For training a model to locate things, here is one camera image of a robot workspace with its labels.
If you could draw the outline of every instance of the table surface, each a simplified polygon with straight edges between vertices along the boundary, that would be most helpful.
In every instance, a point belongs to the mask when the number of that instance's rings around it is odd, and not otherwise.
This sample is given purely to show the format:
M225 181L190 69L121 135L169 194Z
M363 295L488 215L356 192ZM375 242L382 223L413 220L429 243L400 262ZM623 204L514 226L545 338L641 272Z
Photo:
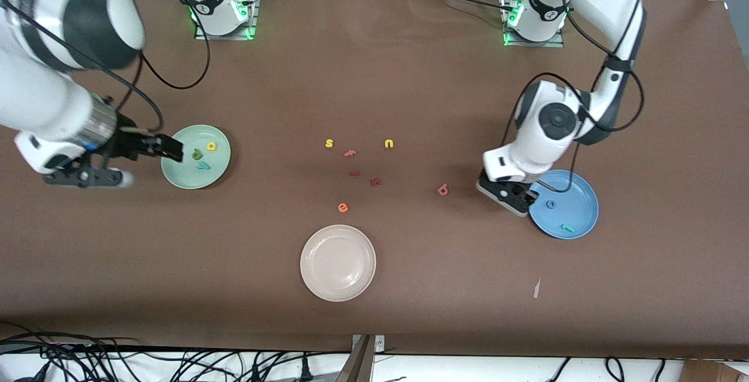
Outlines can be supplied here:
M147 56L192 81L205 53L184 6L137 4ZM596 75L603 55L572 28L564 49L505 47L497 11L462 1L262 0L255 40L211 43L199 86L139 84L166 132L208 123L230 138L212 187L172 187L148 158L113 161L130 190L49 187L0 131L0 316L148 345L345 350L384 333L402 353L746 358L747 69L722 3L645 7L642 118L580 150L601 204L585 238L550 238L474 188L529 78ZM75 79L124 93L101 73ZM621 117L636 104L630 88ZM155 122L136 97L123 112ZM331 303L299 259L338 223L369 236L377 274Z

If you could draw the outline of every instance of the white scrap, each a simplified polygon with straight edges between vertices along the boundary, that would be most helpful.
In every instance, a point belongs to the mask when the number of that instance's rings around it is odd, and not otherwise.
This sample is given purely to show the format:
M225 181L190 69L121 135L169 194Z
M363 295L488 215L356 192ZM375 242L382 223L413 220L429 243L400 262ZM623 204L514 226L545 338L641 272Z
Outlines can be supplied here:
M538 284L535 285L535 290L533 291L533 298L538 299L538 289L541 288L541 279L538 279Z

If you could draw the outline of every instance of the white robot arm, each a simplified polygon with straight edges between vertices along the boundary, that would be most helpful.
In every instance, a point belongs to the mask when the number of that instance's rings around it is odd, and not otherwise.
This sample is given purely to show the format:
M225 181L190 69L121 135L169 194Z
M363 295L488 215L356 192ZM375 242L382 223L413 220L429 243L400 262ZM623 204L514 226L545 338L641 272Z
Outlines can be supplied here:
M528 1L514 25L516 31L528 40L551 38L564 13L554 16L548 12L566 9L565 3ZM529 190L530 184L540 179L572 142L591 145L609 136L645 29L641 0L570 2L575 12L604 33L613 56L607 55L604 60L593 92L574 92L549 81L530 85L514 112L516 139L484 153L484 171L476 187L519 216L528 214L537 197ZM551 6L550 11L545 5L548 3L556 4L556 8Z
M194 6L208 33L230 33L242 23L236 0L186 2ZM137 131L132 120L68 75L87 68L124 68L144 44L133 0L3 0L0 4L0 125L20 131L15 142L21 155L46 175L46 182L78 187L131 184L132 176L124 171L73 167L77 161L87 163L92 153L181 161L179 142Z

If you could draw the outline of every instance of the plate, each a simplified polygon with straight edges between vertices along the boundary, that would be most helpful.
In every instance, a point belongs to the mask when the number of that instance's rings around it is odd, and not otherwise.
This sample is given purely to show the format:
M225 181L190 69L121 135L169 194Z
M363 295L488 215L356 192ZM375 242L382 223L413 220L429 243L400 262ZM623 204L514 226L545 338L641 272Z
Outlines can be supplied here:
M541 180L564 189L569 184L569 171L547 171ZM596 226L599 199L588 182L577 174L572 174L572 187L564 193L548 190L538 183L530 185L530 189L538 192L538 199L530 206L530 218L547 235L572 240L582 238Z
M315 296L345 302L363 293L372 282L377 257L364 233L349 225L330 225L304 245L299 267Z
M208 125L188 126L172 136L182 142L182 163L168 158L161 158L161 171L171 184L178 188L204 188L213 184L224 174L232 158L232 147L224 132ZM215 151L208 150L208 144L216 144ZM200 150L203 158L193 160L195 149ZM211 168L198 169L199 161Z

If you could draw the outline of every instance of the green plate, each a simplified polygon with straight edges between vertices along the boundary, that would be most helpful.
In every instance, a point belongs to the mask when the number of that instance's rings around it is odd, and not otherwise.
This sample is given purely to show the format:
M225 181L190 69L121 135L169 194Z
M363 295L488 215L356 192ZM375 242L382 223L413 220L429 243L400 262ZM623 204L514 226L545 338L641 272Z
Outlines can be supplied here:
M232 148L224 132L208 125L192 125L185 127L173 136L182 142L184 153L182 163L168 158L161 158L161 171L171 184L178 188L204 188L219 180L232 158ZM208 144L216 144L215 151L208 150ZM193 160L195 149L200 150L203 158ZM203 161L211 169L198 169L198 163Z

